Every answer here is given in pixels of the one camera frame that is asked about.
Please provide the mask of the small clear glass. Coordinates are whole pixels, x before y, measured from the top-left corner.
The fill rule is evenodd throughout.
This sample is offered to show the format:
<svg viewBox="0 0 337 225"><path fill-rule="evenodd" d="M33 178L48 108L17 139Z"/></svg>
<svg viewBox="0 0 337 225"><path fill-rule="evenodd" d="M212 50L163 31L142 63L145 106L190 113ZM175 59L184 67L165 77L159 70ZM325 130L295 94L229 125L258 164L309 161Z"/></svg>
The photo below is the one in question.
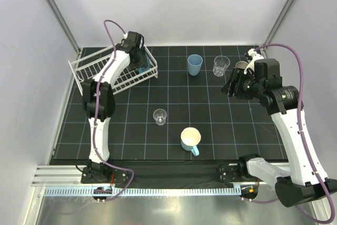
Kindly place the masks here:
<svg viewBox="0 0 337 225"><path fill-rule="evenodd" d="M153 118L157 125L164 125L167 118L167 112L164 109L156 109L153 112Z"/></svg>

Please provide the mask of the light blue hexagonal mug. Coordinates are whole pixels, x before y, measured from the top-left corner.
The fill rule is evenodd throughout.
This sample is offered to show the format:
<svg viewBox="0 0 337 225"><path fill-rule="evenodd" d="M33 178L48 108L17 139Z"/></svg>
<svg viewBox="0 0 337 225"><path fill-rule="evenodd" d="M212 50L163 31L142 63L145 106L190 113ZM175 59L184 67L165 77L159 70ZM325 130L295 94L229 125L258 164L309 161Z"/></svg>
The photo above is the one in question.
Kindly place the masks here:
<svg viewBox="0 0 337 225"><path fill-rule="evenodd" d="M199 156L200 152L198 149L198 144L201 141L200 132L193 127L185 128L180 135L181 147L185 151L191 152L194 156Z"/></svg>

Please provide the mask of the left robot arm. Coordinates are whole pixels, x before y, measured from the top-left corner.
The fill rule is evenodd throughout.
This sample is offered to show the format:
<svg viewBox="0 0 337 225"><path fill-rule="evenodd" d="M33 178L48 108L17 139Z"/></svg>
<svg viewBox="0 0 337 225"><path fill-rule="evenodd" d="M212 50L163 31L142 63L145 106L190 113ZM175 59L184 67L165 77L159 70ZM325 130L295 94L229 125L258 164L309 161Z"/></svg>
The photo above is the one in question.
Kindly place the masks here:
<svg viewBox="0 0 337 225"><path fill-rule="evenodd" d="M113 85L122 71L147 66L144 37L123 39L114 48L104 67L93 78L84 81L83 109L91 128L91 151L89 159L95 163L108 161L108 130L115 112Z"/></svg>

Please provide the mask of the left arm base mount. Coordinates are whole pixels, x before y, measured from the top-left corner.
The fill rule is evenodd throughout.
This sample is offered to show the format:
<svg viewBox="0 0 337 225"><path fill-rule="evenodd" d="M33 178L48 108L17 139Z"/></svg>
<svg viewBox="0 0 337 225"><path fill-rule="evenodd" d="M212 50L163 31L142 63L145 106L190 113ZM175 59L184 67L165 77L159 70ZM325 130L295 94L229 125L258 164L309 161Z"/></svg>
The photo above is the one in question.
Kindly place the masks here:
<svg viewBox="0 0 337 225"><path fill-rule="evenodd" d="M82 169L81 183L126 184L131 175L130 172L114 169L102 163L91 163Z"/></svg>

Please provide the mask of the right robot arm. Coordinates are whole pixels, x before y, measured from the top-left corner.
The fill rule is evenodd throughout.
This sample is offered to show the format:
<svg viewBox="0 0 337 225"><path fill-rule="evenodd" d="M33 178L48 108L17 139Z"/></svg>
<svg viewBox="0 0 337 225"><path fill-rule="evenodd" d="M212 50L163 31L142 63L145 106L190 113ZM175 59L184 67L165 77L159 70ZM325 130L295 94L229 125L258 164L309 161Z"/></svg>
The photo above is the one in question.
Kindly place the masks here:
<svg viewBox="0 0 337 225"><path fill-rule="evenodd" d="M259 100L280 134L290 169L282 170L258 154L249 154L239 157L238 177L243 181L261 179L285 207L336 193L336 180L321 166L305 125L304 109L298 108L298 89L282 84L277 60L262 58L253 64L251 69L247 62L237 62L221 91L240 100Z"/></svg>

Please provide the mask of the blue floral mug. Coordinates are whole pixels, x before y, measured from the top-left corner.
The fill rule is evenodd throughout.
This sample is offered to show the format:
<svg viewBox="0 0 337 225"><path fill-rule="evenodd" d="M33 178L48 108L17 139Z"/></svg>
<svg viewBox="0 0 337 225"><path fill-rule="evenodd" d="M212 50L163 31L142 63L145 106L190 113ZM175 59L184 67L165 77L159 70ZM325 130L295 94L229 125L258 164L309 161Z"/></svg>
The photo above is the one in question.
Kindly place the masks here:
<svg viewBox="0 0 337 225"><path fill-rule="evenodd" d="M149 70L150 68L151 68L150 60L148 59L148 57L146 57L146 65L143 66L143 67L137 68L135 71L136 71L138 74L141 74L141 73L146 72L146 71Z"/></svg>

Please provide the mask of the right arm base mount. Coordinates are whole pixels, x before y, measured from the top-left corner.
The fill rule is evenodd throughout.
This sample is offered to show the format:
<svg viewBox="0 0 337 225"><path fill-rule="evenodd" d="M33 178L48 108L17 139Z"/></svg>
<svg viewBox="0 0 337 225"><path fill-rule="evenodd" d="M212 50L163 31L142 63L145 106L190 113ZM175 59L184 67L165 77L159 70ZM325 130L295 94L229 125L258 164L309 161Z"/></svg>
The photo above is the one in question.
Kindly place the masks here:
<svg viewBox="0 0 337 225"><path fill-rule="evenodd" d="M237 163L220 164L216 170L222 183L239 182L241 180Z"/></svg>

